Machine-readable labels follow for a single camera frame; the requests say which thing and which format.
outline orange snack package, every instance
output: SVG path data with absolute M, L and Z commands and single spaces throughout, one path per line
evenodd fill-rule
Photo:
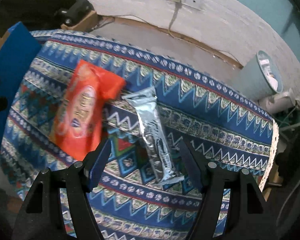
M 104 103 L 116 99 L 124 86 L 122 77 L 80 60 L 53 121 L 49 139 L 82 161 L 101 140 Z

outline blue tablecloth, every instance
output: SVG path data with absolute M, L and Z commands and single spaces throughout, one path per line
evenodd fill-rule
M 79 59 L 126 79 L 124 92 L 156 87 L 161 120 L 185 180 L 155 186 L 138 140 L 138 118 L 125 101 L 109 102 L 104 123 L 112 153 L 88 199 L 105 239 L 184 239 L 202 196 L 192 186 L 177 151 L 181 138 L 222 168 L 247 167 L 263 188 L 272 166 L 278 128 L 270 115 L 206 73 L 150 51 L 73 31 L 32 32 L 44 43 L 23 78 L 7 119 L 0 161 L 21 198 L 39 170 L 62 169 L 75 160 L 48 140 L 53 118 Z M 230 191 L 224 190 L 216 235 L 223 232 Z M 66 228 L 73 225 L 61 189 Z

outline screw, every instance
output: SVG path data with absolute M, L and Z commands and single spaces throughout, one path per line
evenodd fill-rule
M 42 171 L 41 171 L 41 173 L 42 174 L 45 174 L 45 173 L 47 173 L 49 171 L 49 168 L 44 168 Z
M 213 163 L 213 162 L 209 162 L 209 163 L 208 163 L 208 166 L 209 166 L 210 168 L 212 168 L 212 169 L 214 169 L 214 168 L 217 167 L 217 165 L 216 165 L 215 163 Z
M 248 175 L 248 174 L 249 174 L 249 170 L 246 169 L 246 168 L 243 168 L 243 169 L 241 170 L 241 172 L 242 172 L 243 174 L 245 174 L 245 175 Z
M 80 168 L 80 167 L 82 166 L 82 162 L 81 162 L 81 161 L 75 162 L 75 163 L 74 163 L 74 166 L 75 166 L 76 168 Z

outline silver packaged stick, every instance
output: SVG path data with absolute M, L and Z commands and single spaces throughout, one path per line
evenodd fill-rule
M 146 144 L 156 183 L 165 185 L 183 180 L 184 176 L 176 171 L 172 162 L 168 142 L 159 118 L 155 88 L 149 87 L 122 98 L 137 111 L 140 131 Z

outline white wall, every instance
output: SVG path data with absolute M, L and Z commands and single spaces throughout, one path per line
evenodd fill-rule
M 175 6 L 167 0 L 89 1 L 99 14 L 131 14 L 162 28 L 168 28 Z M 268 23 L 237 0 L 204 0 L 202 11 L 183 6 L 172 30 L 230 52 L 242 65 L 257 51 L 266 51 L 282 73 L 284 88 L 292 87 L 300 96 L 300 63 L 297 58 Z

